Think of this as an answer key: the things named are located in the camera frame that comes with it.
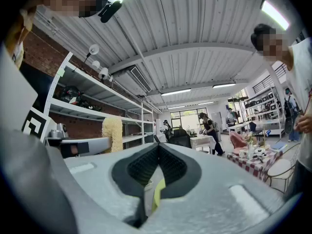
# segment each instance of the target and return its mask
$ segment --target corrugated metal ceiling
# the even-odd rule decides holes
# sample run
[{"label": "corrugated metal ceiling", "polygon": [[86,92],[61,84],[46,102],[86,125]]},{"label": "corrugated metal ceiling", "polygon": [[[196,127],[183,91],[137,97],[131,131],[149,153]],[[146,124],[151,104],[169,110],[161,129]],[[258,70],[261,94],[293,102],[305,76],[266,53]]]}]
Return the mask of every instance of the corrugated metal ceiling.
[{"label": "corrugated metal ceiling", "polygon": [[[86,19],[55,16],[52,22],[58,27],[50,29],[37,20],[35,24],[48,35],[84,59],[89,46],[96,43],[100,52],[91,56],[109,70],[138,55],[129,36],[143,53],[188,43],[233,44],[231,48],[190,48],[183,51],[164,52],[142,59],[136,65],[147,79],[152,90],[168,89],[209,81],[231,79],[251,80],[259,76],[263,60],[254,54],[250,34],[258,23],[279,28],[260,10],[262,0],[125,0],[122,8],[108,23],[101,23],[98,16]],[[272,0],[274,5],[291,23],[296,15],[285,0]],[[206,96],[236,93],[242,86],[215,92],[212,88],[193,90],[175,95],[166,102],[190,100]],[[154,104],[162,103],[161,96],[149,97]]]}]

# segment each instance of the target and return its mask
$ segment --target concrete floor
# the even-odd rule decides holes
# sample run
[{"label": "concrete floor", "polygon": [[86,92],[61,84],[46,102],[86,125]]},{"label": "concrete floor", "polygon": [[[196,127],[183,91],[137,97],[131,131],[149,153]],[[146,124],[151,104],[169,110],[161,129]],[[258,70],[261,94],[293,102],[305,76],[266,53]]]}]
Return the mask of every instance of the concrete floor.
[{"label": "concrete floor", "polygon": [[[266,143],[269,145],[273,145],[277,143],[278,141],[283,141],[288,144],[288,146],[283,150],[283,158],[288,159],[289,161],[292,159],[293,155],[295,154],[296,148],[291,149],[295,144],[298,142],[288,142],[288,135],[284,135],[281,139],[279,136],[270,136],[266,139]],[[227,153],[231,153],[234,150],[234,147],[230,141],[230,136],[229,135],[221,135],[221,147],[223,151],[225,151],[225,154],[222,156],[222,158],[227,158]],[[204,147],[204,151],[209,151],[209,147]],[[164,178],[163,173],[161,168],[158,166],[157,169],[155,170],[151,180],[153,181],[153,187],[152,189],[148,190],[145,192],[145,210],[146,210],[146,215],[149,216],[152,213],[152,202],[153,202],[153,197],[154,197],[154,190],[157,184]],[[266,184],[270,184],[270,180],[268,179],[266,181]],[[278,188],[281,191],[284,190],[284,180],[280,179],[273,179],[272,180],[272,187]],[[281,192],[275,190],[279,195],[283,195]]]}]

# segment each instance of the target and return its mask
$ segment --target brick wall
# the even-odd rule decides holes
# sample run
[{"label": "brick wall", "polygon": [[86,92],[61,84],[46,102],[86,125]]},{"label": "brick wall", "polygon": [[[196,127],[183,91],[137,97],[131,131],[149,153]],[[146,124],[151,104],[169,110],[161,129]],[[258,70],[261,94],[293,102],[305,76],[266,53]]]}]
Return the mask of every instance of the brick wall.
[{"label": "brick wall", "polygon": [[[32,32],[28,34],[26,39],[23,42],[24,51],[25,51],[25,59],[24,61],[33,66],[34,68],[39,69],[40,71],[54,77],[59,66],[69,53],[63,46],[58,44],[56,41],[51,39],[44,32],[39,30],[36,26],[33,25]],[[78,68],[83,68],[94,77],[98,77],[97,72],[91,69],[88,65],[83,63],[80,59],[72,56],[70,62]],[[104,84],[110,86],[109,81],[104,81]],[[117,87],[116,85],[113,87],[116,91],[123,94],[125,97],[131,99],[132,101],[140,104],[139,101],[135,100],[131,95],[127,94],[125,91]],[[55,97],[57,96],[60,87],[56,89]],[[95,100],[91,100],[89,98],[84,97],[88,102],[93,105],[98,105],[102,107],[102,112],[125,116],[125,111],[100,103]],[[129,115],[132,118],[139,119],[140,116],[136,114]],[[49,116],[56,123],[64,123],[68,129],[69,137],[71,138],[93,138],[93,137],[101,137],[101,129],[102,122],[94,121],[94,120],[86,120],[80,119],[76,117],[63,116],[55,113],[50,113]],[[125,135],[125,125],[123,124],[123,136]],[[140,127],[137,125],[129,125],[128,127],[129,134],[140,132]],[[140,144],[140,140],[132,141],[129,143],[129,146],[136,146]]]}]

